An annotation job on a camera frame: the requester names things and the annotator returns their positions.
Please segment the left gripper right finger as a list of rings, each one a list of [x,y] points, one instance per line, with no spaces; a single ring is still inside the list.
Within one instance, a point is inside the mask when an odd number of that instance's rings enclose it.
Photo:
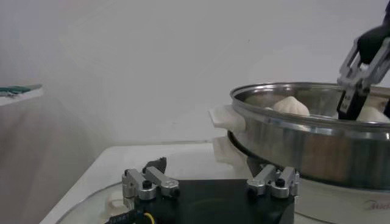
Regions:
[[[300,174],[295,168],[279,167],[251,157],[246,163],[252,175],[246,181],[247,194],[250,198],[267,194],[279,199],[298,196]]]

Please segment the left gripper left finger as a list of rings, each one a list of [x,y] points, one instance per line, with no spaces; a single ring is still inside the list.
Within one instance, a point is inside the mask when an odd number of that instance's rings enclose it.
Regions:
[[[149,201],[157,196],[157,191],[163,197],[177,198],[180,195],[180,185],[175,179],[165,175],[167,158],[149,161],[141,172],[136,169],[126,169],[122,174],[122,195],[124,199],[139,198]]]

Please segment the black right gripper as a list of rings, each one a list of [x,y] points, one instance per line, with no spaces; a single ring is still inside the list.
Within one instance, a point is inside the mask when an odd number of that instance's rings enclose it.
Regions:
[[[372,85],[379,84],[389,70],[389,2],[381,25],[363,33],[343,61],[337,79],[342,88],[338,103],[338,118],[355,120],[370,93]],[[383,114],[390,118],[390,100]]]

